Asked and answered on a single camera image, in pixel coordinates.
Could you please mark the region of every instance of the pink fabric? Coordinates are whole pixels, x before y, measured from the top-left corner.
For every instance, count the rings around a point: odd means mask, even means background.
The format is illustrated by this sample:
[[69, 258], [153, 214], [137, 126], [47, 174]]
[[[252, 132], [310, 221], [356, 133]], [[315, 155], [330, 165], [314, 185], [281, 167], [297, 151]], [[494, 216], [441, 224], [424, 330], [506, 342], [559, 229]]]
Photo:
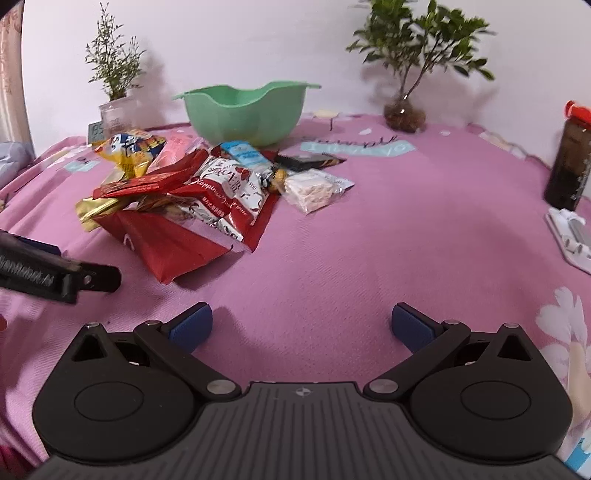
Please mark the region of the pink fabric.
[[33, 178], [44, 171], [47, 167], [43, 162], [44, 160], [48, 159], [66, 147], [81, 147], [85, 144], [86, 139], [84, 137], [67, 137], [61, 142], [56, 143], [52, 147], [48, 148], [35, 159], [31, 167], [22, 170], [12, 182], [0, 189], [0, 200], [6, 202], [12, 195], [14, 195]]
[[[293, 143], [304, 135], [372, 142], [394, 133], [381, 118], [360, 116], [335, 119], [332, 132], [326, 121], [303, 120]], [[32, 179], [0, 213], [0, 228], [57, 244], [74, 258], [117, 265], [123, 284], [110, 295], [83, 292], [76, 306], [0, 291], [0, 313], [8, 321], [0, 334], [5, 443], [32, 463], [46, 458], [31, 407], [89, 321], [130, 330], [206, 301], [214, 331], [195, 355], [242, 385], [364, 385], [409, 355], [389, 332], [399, 301], [473, 330], [517, 322], [539, 347], [554, 342], [536, 323], [540, 309], [554, 304], [562, 287], [587, 305], [591, 277], [563, 260], [544, 222], [548, 170], [459, 129], [431, 125], [400, 138], [417, 151], [351, 157], [331, 167], [356, 183], [336, 203], [304, 216], [280, 201], [253, 254], [231, 252], [168, 286], [106, 232], [85, 233], [78, 223], [74, 204], [111, 164], [74, 174], [49, 169]], [[580, 213], [591, 218], [588, 202]]]

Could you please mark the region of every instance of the potted plant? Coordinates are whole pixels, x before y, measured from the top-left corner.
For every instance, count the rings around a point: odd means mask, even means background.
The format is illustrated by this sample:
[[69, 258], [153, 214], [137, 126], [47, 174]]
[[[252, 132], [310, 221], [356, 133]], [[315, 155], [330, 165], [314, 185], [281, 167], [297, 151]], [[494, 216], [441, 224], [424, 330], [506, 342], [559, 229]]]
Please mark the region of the potted plant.
[[109, 4], [100, 4], [100, 20], [96, 23], [96, 38], [86, 45], [86, 63], [93, 64], [91, 82], [103, 82], [103, 90], [109, 95], [109, 103], [101, 105], [100, 117], [106, 137], [129, 130], [134, 126], [135, 104], [127, 97], [130, 88], [139, 87], [134, 80], [143, 72], [139, 60], [140, 51], [135, 37], [128, 44], [118, 33], [123, 25], [115, 23], [115, 16], [107, 13]]
[[[416, 17], [408, 6], [410, 0], [371, 0], [371, 13], [365, 27], [355, 31], [358, 37], [347, 51], [366, 53], [364, 63], [380, 61], [392, 69], [400, 89], [394, 102], [384, 108], [388, 126], [415, 133], [424, 126], [425, 112], [413, 107], [409, 97], [427, 72], [436, 66], [450, 66], [468, 77], [479, 72], [487, 80], [494, 75], [485, 69], [486, 58], [477, 58], [479, 36], [494, 34], [479, 17], [466, 18], [462, 10], [449, 10], [436, 0], [429, 2], [427, 13]], [[410, 85], [409, 74], [419, 69]]]

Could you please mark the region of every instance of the glass vase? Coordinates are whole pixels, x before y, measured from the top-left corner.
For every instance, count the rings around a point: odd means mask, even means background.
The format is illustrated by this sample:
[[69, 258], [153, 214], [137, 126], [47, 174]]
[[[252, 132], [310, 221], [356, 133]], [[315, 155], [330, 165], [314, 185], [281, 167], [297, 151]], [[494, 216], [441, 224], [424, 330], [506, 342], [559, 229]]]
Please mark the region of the glass vase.
[[424, 130], [427, 115], [424, 110], [413, 106], [405, 95], [384, 107], [384, 118], [392, 130], [413, 134]]
[[100, 119], [103, 122], [105, 138], [135, 128], [135, 108], [136, 101], [131, 97], [119, 98], [101, 105]]

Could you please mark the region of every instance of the white wall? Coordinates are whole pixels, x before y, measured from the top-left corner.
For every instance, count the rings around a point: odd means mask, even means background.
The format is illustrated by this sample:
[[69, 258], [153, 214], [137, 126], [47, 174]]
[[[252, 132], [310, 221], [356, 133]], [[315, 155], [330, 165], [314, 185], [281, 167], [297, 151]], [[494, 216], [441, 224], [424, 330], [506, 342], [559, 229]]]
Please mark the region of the white wall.
[[[216, 83], [258, 87], [270, 80], [321, 83], [306, 109], [380, 112], [395, 92], [379, 66], [345, 52], [367, 10], [354, 0], [111, 0], [110, 10], [148, 49], [145, 88], [138, 91], [145, 127], [185, 121], [176, 93]], [[424, 8], [420, 0], [417, 8]], [[551, 163], [563, 107], [591, 105], [591, 8], [583, 0], [447, 0], [485, 17], [499, 34], [483, 45], [498, 80], [488, 83], [439, 71], [415, 101], [431, 121], [478, 122]], [[106, 100], [88, 84], [85, 45], [94, 34], [98, 0], [27, 0], [23, 77], [37, 152], [85, 134]]]

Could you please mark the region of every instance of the green bowl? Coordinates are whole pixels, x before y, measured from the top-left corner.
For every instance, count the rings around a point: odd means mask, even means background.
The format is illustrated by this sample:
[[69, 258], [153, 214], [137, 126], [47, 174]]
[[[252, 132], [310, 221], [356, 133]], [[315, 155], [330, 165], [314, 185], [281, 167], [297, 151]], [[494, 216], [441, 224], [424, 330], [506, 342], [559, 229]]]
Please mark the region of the green bowl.
[[210, 144], [244, 140], [254, 147], [266, 147], [295, 128], [307, 88], [320, 85], [271, 82], [257, 90], [215, 85], [182, 93], [173, 100], [184, 99], [191, 125]]

